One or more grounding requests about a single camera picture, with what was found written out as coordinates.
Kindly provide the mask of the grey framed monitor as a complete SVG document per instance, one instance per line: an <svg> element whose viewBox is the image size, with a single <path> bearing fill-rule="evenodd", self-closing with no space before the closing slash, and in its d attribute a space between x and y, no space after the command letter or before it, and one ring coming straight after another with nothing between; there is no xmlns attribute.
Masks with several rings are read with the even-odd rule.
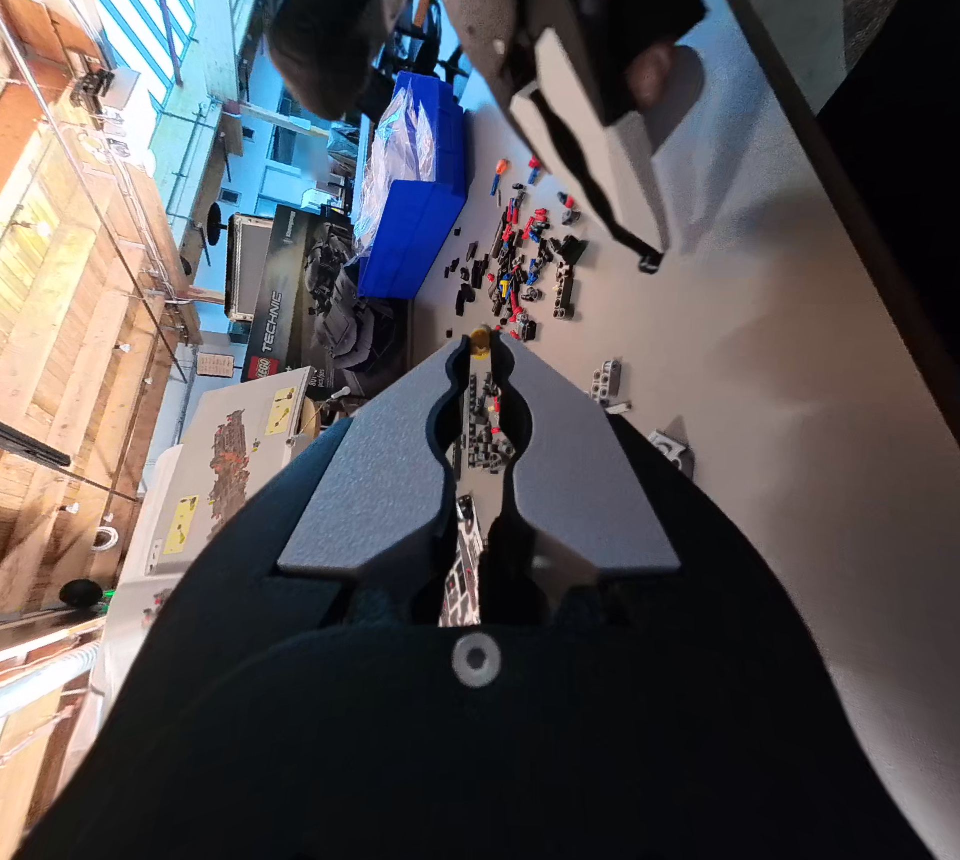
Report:
<svg viewBox="0 0 960 860"><path fill-rule="evenodd" d="M223 309L232 323L254 320L260 283L270 249L273 221L244 214L226 224Z"/></svg>

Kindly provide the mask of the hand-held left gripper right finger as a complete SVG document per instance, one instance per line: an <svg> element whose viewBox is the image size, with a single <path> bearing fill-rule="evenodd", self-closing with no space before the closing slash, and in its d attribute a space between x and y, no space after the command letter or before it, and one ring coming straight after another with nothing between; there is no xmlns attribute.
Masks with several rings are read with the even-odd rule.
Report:
<svg viewBox="0 0 960 860"><path fill-rule="evenodd" d="M606 411L505 334L490 337L515 454L504 511L531 536L522 571L551 612L575 589L674 575L681 562Z"/></svg>

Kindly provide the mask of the silver ventilation duct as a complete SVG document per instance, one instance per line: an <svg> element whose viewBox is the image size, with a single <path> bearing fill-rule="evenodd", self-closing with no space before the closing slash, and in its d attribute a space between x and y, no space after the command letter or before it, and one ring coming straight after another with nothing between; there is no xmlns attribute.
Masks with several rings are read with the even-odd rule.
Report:
<svg viewBox="0 0 960 860"><path fill-rule="evenodd" d="M89 673L98 658L101 644L90 642L41 662L26 673L2 681L1 719L24 709L67 682Z"/></svg>

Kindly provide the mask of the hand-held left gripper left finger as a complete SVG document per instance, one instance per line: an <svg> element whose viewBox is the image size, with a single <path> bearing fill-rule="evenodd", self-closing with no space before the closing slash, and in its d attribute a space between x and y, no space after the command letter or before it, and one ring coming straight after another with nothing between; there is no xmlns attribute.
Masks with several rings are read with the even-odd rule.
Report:
<svg viewBox="0 0 960 860"><path fill-rule="evenodd" d="M452 339L351 418L277 560L301 624L366 591L438 624L457 544L446 455L469 373L470 342Z"/></svg>

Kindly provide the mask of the pile of lego pieces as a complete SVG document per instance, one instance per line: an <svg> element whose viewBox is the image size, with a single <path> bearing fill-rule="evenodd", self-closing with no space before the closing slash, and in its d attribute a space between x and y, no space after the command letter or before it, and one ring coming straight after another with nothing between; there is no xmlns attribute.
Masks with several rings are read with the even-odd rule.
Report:
<svg viewBox="0 0 960 860"><path fill-rule="evenodd" d="M511 184L510 195L504 198L509 167L506 159L497 163L490 189L502 212L488 250L488 284L481 296L489 302L492 331L530 343L541 325L536 314L553 316L556 268L562 260L555 247L565 236L575 236L570 227L582 214L573 196L565 192L557 194L557 224L552 222L548 207L531 201L537 182L546 174L545 165L535 154L528 161L528 178ZM503 472L515 449L502 431L501 390L490 369L490 359L474 362L465 395L464 432L454 447L453 460L463 460L469 470L496 475Z"/></svg>

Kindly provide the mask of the light grey lego bracket assembly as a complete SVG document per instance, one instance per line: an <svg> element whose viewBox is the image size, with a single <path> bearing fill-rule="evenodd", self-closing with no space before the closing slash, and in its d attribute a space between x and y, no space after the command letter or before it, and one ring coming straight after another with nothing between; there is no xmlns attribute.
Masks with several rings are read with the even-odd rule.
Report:
<svg viewBox="0 0 960 860"><path fill-rule="evenodd" d="M649 442L689 479L693 479L695 456L690 446L660 430L648 435Z"/></svg>

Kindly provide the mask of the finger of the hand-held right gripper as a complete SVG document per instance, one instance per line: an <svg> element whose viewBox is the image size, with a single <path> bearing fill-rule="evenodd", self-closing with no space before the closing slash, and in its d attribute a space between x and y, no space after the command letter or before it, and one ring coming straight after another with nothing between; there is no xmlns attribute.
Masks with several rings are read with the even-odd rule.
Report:
<svg viewBox="0 0 960 860"><path fill-rule="evenodd" d="M647 242L622 216L610 132L592 114L584 128L576 131L540 86L526 86L513 94L509 112L534 153L610 237L637 258L647 252Z"/></svg>
<svg viewBox="0 0 960 860"><path fill-rule="evenodd" d="M669 249L666 204L645 122L605 125L552 27L534 45L533 145L581 209L635 254Z"/></svg>

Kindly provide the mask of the blue plastic bin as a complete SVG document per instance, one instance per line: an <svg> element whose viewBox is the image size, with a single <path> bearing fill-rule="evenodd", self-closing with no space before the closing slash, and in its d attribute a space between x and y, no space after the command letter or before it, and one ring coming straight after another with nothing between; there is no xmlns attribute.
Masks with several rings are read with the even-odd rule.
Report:
<svg viewBox="0 0 960 860"><path fill-rule="evenodd" d="M412 299L418 293L466 202L464 112L452 87L436 77L402 73L436 129L436 178L394 181L371 254L357 256L360 295Z"/></svg>

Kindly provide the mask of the cluster of black lego panels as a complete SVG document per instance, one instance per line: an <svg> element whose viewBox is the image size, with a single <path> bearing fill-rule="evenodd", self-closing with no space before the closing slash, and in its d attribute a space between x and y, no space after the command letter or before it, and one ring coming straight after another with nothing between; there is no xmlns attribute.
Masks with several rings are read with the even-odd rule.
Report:
<svg viewBox="0 0 960 860"><path fill-rule="evenodd" d="M486 289L490 273L491 254L481 248L479 240L463 243L464 253L455 258L444 270L446 277L455 283L453 313L463 318Z"/></svg>

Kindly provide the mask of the black cardboard set box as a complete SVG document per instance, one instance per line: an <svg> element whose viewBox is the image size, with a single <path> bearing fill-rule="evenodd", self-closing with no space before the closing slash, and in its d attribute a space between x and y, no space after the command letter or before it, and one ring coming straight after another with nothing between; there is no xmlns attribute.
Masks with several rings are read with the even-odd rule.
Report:
<svg viewBox="0 0 960 860"><path fill-rule="evenodd" d="M307 393L369 399L408 368L409 303L360 295L354 230L339 210L275 207L242 382L311 368Z"/></svg>

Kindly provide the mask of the light grey lego beam assembly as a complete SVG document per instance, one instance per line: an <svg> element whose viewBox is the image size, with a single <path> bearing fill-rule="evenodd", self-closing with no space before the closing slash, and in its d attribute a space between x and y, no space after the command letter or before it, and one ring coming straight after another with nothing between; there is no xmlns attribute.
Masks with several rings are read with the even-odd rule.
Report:
<svg viewBox="0 0 960 860"><path fill-rule="evenodd" d="M594 370L588 388L588 396L606 409L618 401L622 363L618 359L606 360Z"/></svg>

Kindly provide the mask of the sticker sheet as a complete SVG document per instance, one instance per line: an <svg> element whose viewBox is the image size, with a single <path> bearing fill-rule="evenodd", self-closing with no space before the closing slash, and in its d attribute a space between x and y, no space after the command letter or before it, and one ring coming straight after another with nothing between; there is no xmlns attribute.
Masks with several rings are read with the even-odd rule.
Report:
<svg viewBox="0 0 960 860"><path fill-rule="evenodd" d="M478 567L486 550L472 494L457 498L457 545L444 581L438 626L477 626L481 622Z"/></svg>

